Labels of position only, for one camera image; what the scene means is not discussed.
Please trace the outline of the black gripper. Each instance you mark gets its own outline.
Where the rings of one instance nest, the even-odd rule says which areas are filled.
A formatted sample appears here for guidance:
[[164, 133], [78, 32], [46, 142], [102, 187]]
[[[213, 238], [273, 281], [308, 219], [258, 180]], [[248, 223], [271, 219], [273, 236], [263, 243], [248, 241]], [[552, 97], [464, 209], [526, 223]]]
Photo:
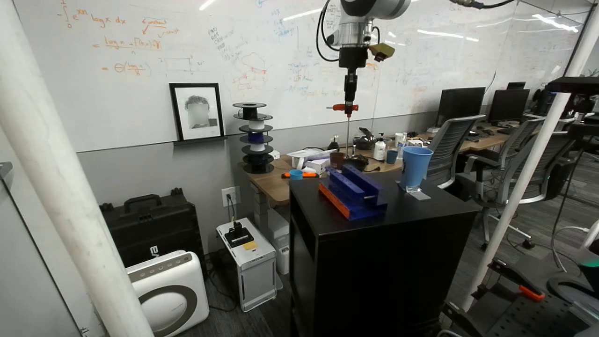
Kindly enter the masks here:
[[355, 95], [350, 95], [357, 88], [357, 69], [366, 62], [365, 47], [342, 47], [338, 52], [338, 65], [346, 69], [344, 75], [344, 114], [350, 118], [357, 110]]

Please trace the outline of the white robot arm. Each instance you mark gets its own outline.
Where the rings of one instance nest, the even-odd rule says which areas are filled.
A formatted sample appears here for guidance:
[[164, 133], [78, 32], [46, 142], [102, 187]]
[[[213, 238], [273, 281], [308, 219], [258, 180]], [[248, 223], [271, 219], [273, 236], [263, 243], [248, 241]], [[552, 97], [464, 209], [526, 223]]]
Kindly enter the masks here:
[[357, 69], [368, 56], [381, 62], [394, 54], [394, 48], [381, 41], [372, 41], [370, 22], [374, 18], [396, 18], [409, 5], [409, 0], [340, 0], [340, 20], [329, 41], [338, 48], [336, 63], [346, 69], [344, 99], [335, 105], [346, 116], [357, 108]]

